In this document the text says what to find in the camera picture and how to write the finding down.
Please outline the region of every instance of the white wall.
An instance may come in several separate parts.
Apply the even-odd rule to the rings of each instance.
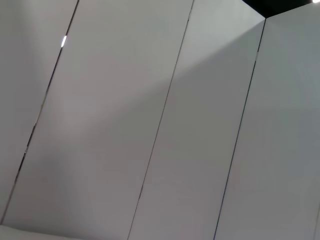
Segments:
[[[212,240],[264,18],[196,0],[129,240]]]
[[[81,0],[5,225],[127,240],[191,0]]]
[[[75,0],[0,1],[0,218],[75,6]]]
[[[315,239],[320,4],[268,18],[216,240]]]

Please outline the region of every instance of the white panel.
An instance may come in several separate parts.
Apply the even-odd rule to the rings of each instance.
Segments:
[[[314,239],[320,4],[266,21],[216,240]]]
[[[0,1],[0,218],[75,6],[75,0]]]
[[[212,240],[264,18],[196,0],[129,240]]]
[[[191,0],[81,0],[5,224],[127,240]]]

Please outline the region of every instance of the white surface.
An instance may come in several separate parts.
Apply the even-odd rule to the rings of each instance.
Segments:
[[[319,22],[318,4],[266,21],[216,240],[314,239]]]
[[[196,0],[129,240],[212,240],[264,18]]]
[[[21,231],[0,225],[0,240],[75,240],[75,238]]]
[[[191,0],[81,0],[5,224],[127,240]]]
[[[0,1],[0,218],[75,6],[75,0]]]

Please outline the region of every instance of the ceiling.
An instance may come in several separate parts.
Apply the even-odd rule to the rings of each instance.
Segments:
[[[265,18],[309,4],[312,0],[243,0]]]

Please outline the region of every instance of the dark ceiling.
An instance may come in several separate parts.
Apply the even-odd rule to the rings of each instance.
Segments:
[[[265,18],[309,4],[312,0],[243,0]]]

